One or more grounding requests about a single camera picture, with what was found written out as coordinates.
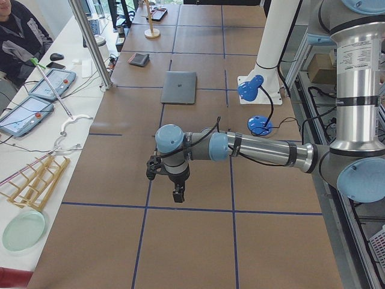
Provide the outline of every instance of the printed label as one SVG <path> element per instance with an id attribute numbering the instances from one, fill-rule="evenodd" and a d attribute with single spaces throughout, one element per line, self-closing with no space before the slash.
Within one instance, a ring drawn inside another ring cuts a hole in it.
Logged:
<path id="1" fill-rule="evenodd" d="M 337 74 L 363 69 L 380 70 L 380 39 L 337 48 Z"/>

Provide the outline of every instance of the black jacket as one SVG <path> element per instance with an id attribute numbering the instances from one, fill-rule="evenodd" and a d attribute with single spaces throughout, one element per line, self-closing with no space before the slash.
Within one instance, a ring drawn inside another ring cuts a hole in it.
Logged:
<path id="1" fill-rule="evenodd" d="M 20 86 L 34 69 L 30 59 L 35 57 L 40 60 L 52 44 L 52 39 L 23 4 L 11 0 L 11 5 L 11 14 L 19 27 L 19 34 L 0 22 L 0 70 Z"/>

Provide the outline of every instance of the white plastic crate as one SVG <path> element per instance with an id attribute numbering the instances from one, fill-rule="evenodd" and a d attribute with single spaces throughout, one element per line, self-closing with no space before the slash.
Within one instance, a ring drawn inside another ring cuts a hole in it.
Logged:
<path id="1" fill-rule="evenodd" d="M 383 229 L 369 239 L 374 253 L 385 272 L 385 225 Z"/>

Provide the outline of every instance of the red object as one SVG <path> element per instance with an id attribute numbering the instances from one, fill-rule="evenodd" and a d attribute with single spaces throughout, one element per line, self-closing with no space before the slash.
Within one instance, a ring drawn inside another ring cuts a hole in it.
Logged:
<path id="1" fill-rule="evenodd" d="M 23 287 L 29 283 L 33 272 L 0 267 L 0 288 Z"/>

